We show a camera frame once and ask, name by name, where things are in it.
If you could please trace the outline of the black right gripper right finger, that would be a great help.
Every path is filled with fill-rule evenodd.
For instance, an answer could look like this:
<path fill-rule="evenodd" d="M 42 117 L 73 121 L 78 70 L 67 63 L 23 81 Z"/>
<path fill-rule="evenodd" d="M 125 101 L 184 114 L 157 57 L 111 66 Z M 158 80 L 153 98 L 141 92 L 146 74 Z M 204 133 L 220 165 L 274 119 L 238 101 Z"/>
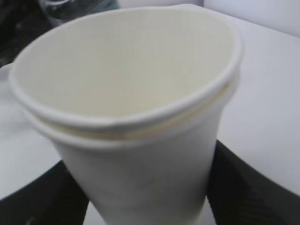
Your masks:
<path fill-rule="evenodd" d="M 215 146 L 207 198 L 218 225 L 300 223 L 300 197 L 263 176 L 220 141 Z"/>

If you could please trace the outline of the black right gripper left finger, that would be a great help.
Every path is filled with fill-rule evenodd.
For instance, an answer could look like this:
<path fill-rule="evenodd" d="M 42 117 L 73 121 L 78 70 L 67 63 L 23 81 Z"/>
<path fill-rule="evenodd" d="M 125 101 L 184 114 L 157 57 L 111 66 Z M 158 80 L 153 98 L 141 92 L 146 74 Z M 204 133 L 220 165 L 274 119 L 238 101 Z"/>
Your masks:
<path fill-rule="evenodd" d="M 89 200 L 62 161 L 0 201 L 2 225 L 82 225 Z"/>

